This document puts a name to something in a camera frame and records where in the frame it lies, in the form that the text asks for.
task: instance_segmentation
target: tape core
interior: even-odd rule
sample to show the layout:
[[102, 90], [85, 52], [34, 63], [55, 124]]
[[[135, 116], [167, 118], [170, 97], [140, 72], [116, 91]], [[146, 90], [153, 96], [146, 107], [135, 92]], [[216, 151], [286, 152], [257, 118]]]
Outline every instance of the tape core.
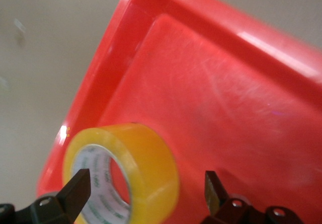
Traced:
[[89, 169], [91, 173], [92, 193], [82, 210], [87, 223], [126, 224], [130, 219], [131, 205], [121, 198], [113, 185], [112, 159], [122, 170], [117, 158], [108, 149], [95, 143], [84, 146], [75, 156], [72, 174], [79, 169]]

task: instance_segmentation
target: packing tape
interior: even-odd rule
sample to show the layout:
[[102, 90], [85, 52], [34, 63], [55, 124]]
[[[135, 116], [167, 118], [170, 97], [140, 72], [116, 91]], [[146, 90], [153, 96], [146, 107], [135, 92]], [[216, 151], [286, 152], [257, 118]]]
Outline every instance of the packing tape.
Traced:
[[[125, 178], [130, 203], [117, 191], [112, 159]], [[174, 157], [164, 141], [144, 125], [129, 123], [79, 132], [65, 154], [64, 184], [84, 168], [90, 169], [92, 193], [77, 224], [161, 223], [177, 204], [179, 176]]]

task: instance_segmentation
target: screw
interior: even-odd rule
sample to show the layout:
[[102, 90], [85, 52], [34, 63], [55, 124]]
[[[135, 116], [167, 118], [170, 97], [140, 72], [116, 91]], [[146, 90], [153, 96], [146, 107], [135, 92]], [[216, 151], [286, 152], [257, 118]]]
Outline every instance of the screw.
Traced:
[[282, 209], [280, 208], [275, 208], [273, 210], [273, 213], [276, 215], [276, 216], [280, 216], [280, 217], [284, 217], [285, 216], [285, 211], [283, 211]]
[[243, 203], [240, 200], [233, 200], [232, 201], [232, 205], [234, 207], [242, 207], [243, 206]]
[[40, 206], [47, 205], [50, 202], [51, 198], [43, 199], [39, 202]]

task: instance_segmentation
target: white wall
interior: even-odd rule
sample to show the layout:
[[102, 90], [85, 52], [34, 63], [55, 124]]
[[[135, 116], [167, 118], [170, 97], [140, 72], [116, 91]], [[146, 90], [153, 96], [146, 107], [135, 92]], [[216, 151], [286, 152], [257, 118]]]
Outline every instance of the white wall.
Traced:
[[[223, 1], [322, 49], [322, 0]], [[19, 209], [34, 200], [39, 173], [117, 2], [0, 0], [0, 203]]]

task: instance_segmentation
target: roll of tape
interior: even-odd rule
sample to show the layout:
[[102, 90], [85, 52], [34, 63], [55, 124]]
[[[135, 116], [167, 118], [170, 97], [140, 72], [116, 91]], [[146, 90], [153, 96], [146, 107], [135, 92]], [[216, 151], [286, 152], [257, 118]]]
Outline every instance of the roll of tape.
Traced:
[[[125, 178], [129, 203], [115, 187], [112, 159]], [[129, 123], [78, 133], [65, 154], [64, 184], [83, 168], [90, 169], [92, 193], [77, 224], [160, 223], [177, 204], [179, 177], [174, 157], [144, 125]]]

